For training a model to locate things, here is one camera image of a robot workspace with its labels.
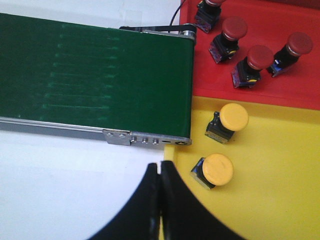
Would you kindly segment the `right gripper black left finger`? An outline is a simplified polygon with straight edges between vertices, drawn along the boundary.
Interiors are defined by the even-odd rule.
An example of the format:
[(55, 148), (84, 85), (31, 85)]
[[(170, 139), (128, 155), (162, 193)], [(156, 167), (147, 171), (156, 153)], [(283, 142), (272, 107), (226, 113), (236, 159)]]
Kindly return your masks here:
[(160, 175), (147, 165), (141, 182), (122, 209), (91, 240), (158, 240), (160, 234)]

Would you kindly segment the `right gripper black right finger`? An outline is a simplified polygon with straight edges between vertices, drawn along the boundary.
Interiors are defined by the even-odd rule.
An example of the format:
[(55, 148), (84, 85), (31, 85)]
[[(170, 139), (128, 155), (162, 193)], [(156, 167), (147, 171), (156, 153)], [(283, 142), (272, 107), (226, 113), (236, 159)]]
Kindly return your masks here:
[(193, 195), (174, 163), (161, 163), (162, 224), (166, 240), (242, 240)]

